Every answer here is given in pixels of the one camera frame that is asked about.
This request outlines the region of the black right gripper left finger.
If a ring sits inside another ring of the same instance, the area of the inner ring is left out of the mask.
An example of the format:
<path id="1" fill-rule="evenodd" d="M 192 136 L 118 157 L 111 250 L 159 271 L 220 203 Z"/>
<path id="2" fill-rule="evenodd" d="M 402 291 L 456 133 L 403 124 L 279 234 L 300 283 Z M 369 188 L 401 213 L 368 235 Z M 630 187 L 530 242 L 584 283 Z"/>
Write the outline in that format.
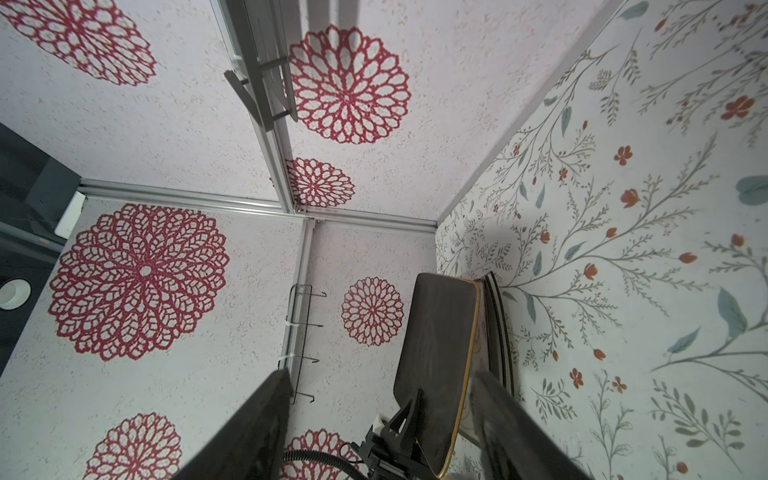
<path id="1" fill-rule="evenodd" d="M 283 463 L 293 389 L 286 369 L 272 372 L 176 479 L 276 479 Z"/>

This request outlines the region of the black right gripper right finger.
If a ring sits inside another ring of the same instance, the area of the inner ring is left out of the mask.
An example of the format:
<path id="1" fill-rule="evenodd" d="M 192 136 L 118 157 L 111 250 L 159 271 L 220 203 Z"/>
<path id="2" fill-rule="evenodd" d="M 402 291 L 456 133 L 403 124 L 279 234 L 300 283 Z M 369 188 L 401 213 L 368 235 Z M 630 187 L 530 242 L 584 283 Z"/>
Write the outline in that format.
<path id="1" fill-rule="evenodd" d="M 487 479 L 585 479 L 490 372 L 473 375 L 472 417 Z"/>

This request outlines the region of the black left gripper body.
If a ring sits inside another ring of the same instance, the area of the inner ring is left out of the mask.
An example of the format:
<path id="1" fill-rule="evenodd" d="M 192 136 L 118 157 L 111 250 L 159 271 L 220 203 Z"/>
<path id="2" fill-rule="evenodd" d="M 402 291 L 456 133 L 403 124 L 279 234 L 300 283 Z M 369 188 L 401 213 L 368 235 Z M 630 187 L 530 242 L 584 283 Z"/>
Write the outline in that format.
<path id="1" fill-rule="evenodd" d="M 367 467 L 373 480 L 436 480 L 412 434 L 377 434 L 369 430 L 361 444 L 351 449 Z"/>

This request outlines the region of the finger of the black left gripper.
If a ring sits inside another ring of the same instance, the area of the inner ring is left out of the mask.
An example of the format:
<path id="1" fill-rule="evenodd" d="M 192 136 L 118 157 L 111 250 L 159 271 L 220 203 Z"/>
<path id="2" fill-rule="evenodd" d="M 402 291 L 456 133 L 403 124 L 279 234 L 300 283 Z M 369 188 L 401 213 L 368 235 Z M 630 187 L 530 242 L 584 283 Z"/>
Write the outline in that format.
<path id="1" fill-rule="evenodd" d="M 386 443 L 393 455 L 412 456 L 417 440 L 423 390 L 418 388 L 386 424 Z"/>

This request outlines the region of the black plate yellow rim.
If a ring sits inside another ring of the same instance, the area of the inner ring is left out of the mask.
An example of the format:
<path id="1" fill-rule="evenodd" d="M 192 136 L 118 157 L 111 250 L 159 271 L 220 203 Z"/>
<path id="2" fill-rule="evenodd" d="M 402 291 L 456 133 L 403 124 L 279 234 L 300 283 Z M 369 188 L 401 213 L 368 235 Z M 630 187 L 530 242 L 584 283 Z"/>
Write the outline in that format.
<path id="1" fill-rule="evenodd" d="M 459 433 L 479 309 L 476 282 L 417 276 L 393 394 L 403 407 L 423 390 L 416 443 L 437 478 L 447 473 Z"/>

